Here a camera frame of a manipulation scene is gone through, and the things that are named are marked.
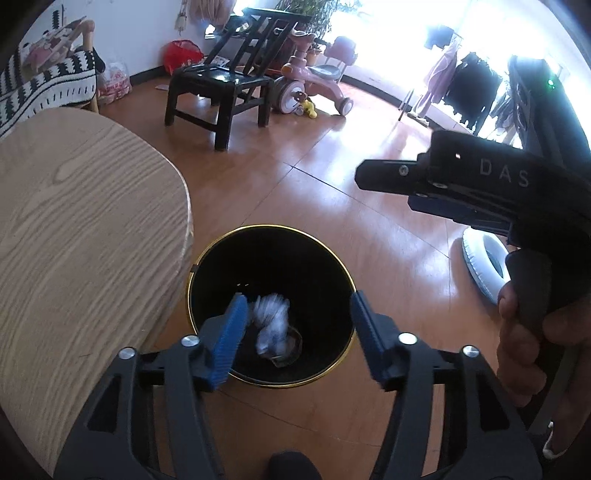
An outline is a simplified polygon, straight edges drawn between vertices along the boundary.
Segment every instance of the wooden floor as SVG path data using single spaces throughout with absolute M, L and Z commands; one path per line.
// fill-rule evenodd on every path
M 477 345 L 493 368 L 499 319 L 477 291 L 462 258 L 463 227 L 412 212 L 404 197 L 363 192 L 353 181 L 364 158 L 416 158 L 430 131 L 390 104 L 343 85 L 355 100 L 345 119 L 319 99 L 315 120 L 271 117 L 256 110 L 234 117 L 228 152 L 213 151 L 213 134 L 184 120 L 164 126 L 166 92 L 138 86 L 102 109 L 167 156 L 189 186 L 194 256 L 241 225 L 280 223 L 315 236 L 342 259 L 377 312 L 431 346 L 457 351 Z M 213 119 L 209 100 L 179 98 L 179 108 Z M 166 348 L 190 326 L 180 305 L 158 340 Z M 379 451 L 394 396 L 371 380 L 355 343 L 329 375 L 303 387 L 266 390 L 230 379 L 207 397 L 210 423 L 229 480 L 260 480 L 273 452 L 308 455 L 324 480 L 365 480 Z M 425 472 L 433 471 L 440 438 L 436 392 L 433 441 Z

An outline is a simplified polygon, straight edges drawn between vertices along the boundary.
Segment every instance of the inflatable ring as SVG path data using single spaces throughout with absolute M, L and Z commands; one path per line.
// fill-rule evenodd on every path
M 505 266 L 508 251 L 496 235 L 467 228 L 462 235 L 464 260 L 481 292 L 495 303 L 499 290 L 510 280 Z

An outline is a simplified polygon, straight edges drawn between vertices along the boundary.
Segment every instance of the children's tricycle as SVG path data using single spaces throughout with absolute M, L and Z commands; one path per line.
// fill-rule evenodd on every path
M 353 108 L 353 100 L 345 97 L 339 82 L 348 66 L 357 60 L 355 42 L 347 37 L 338 37 L 333 44 L 326 44 L 324 56 L 327 63 L 314 67 L 306 66 L 306 54 L 315 41 L 313 33 L 292 30 L 289 35 L 295 44 L 295 54 L 283 65 L 273 90 L 273 107 L 281 113 L 292 113 L 304 92 L 307 96 L 322 95 L 332 100 L 340 115 L 347 115 Z M 337 65 L 329 64 L 330 59 L 338 60 Z

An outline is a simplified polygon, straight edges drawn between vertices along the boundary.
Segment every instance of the metal screw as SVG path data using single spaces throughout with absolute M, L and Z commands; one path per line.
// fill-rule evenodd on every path
M 181 340 L 181 344 L 183 346 L 195 346 L 200 342 L 199 337 L 197 335 L 187 335 L 183 337 Z
M 464 348 L 462 348 L 462 352 L 464 355 L 469 356 L 470 358 L 476 358 L 478 355 L 480 355 L 480 350 L 472 345 L 466 345 Z
M 412 333 L 404 332 L 398 335 L 398 340 L 405 345 L 414 345 L 418 342 L 418 338 Z
M 119 358 L 122 360 L 129 360 L 130 358 L 135 357 L 135 349 L 131 348 L 130 346 L 126 346 L 119 350 Z

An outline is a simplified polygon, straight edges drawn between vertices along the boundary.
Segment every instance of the round table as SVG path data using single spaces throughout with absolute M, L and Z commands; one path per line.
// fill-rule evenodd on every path
M 50 475 L 117 351 L 164 326 L 192 243 L 178 170 L 108 118 L 45 110 L 0 141 L 0 406 Z

